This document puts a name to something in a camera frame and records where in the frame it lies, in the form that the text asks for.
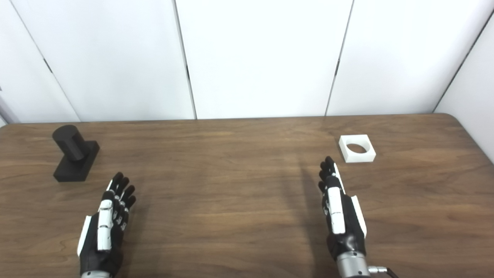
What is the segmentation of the white and black right hand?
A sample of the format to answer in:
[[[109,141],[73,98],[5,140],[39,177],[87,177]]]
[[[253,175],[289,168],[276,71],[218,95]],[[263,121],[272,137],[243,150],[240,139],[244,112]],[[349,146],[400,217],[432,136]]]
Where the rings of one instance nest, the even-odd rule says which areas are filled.
[[[334,260],[346,252],[366,255],[363,222],[357,213],[356,197],[345,193],[337,165],[331,156],[320,164],[318,188],[329,234],[327,247]]]

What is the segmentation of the white and black left hand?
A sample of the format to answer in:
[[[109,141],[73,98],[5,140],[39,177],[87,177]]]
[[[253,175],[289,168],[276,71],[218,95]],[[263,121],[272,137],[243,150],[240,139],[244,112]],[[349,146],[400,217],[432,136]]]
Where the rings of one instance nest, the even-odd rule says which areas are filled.
[[[97,213],[85,217],[77,248],[81,278],[114,278],[120,271],[125,229],[137,201],[135,186],[129,182],[117,172],[101,197]]]

